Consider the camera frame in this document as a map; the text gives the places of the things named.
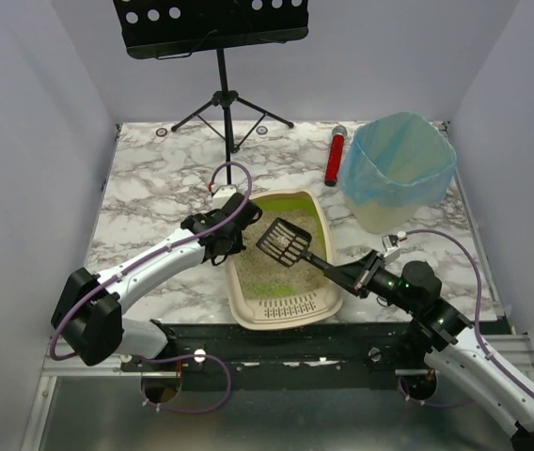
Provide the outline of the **grey litter clump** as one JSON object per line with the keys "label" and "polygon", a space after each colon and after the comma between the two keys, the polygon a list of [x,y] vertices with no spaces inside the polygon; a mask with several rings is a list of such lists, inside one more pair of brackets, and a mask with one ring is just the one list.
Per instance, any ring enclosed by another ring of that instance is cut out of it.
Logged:
{"label": "grey litter clump", "polygon": [[281,249],[285,249],[290,245],[290,239],[285,235],[273,235],[271,241],[275,246]]}

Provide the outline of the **red microphone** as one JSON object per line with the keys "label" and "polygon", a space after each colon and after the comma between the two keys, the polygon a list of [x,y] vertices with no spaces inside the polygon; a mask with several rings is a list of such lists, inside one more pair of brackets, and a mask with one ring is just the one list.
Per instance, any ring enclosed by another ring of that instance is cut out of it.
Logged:
{"label": "red microphone", "polygon": [[324,184],[328,187],[334,187],[338,183],[338,170],[347,136],[347,129],[343,125],[337,125],[332,130],[330,149],[324,172]]}

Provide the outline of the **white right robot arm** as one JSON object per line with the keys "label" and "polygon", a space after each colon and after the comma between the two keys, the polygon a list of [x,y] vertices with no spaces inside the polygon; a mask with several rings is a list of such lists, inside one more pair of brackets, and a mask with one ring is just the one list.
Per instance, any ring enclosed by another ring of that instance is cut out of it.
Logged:
{"label": "white right robot arm", "polygon": [[454,382],[489,413],[510,436],[513,449],[534,450],[534,381],[442,297],[442,283],[428,263],[411,261],[395,275],[372,251],[323,274],[359,298],[374,293],[408,313],[410,356]]}

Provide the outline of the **bin with blue bag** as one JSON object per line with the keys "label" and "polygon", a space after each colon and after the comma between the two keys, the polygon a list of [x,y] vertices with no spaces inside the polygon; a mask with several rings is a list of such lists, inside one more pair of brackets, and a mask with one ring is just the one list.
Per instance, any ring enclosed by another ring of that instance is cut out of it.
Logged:
{"label": "bin with blue bag", "polygon": [[362,228],[381,234],[441,203],[456,163],[455,149],[428,120],[399,112],[357,128],[338,185]]}

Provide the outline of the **beige green litter box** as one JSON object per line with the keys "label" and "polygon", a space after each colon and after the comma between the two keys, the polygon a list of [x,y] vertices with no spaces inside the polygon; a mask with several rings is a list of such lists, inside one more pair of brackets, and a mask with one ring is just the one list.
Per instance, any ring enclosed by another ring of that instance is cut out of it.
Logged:
{"label": "beige green litter box", "polygon": [[342,291],[310,264],[286,268],[257,247],[257,241],[278,217],[312,236],[309,251],[334,264],[332,234],[316,195],[308,190],[269,191],[251,200],[261,218],[243,232],[245,249],[225,264],[231,314],[256,331],[300,327],[333,316],[343,304]]}

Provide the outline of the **black litter scoop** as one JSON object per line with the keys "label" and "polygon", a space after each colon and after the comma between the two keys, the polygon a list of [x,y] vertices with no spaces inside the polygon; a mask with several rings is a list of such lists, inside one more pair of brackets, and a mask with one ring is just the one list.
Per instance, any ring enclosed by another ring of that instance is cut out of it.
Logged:
{"label": "black litter scoop", "polygon": [[321,272],[334,265],[309,250],[312,235],[281,217],[275,218],[256,242],[262,253],[278,264],[291,268],[301,260]]}

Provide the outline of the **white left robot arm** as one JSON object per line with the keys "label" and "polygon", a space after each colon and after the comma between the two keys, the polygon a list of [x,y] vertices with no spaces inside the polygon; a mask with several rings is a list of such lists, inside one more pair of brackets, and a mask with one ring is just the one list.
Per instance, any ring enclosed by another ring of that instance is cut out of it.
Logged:
{"label": "white left robot arm", "polygon": [[53,340],[63,338],[88,366],[113,354],[156,358],[168,344],[160,323],[125,313],[173,276],[241,253],[243,232],[261,216],[256,203],[234,193],[221,208],[186,217],[166,239],[124,263],[98,273],[72,272],[50,320]]}

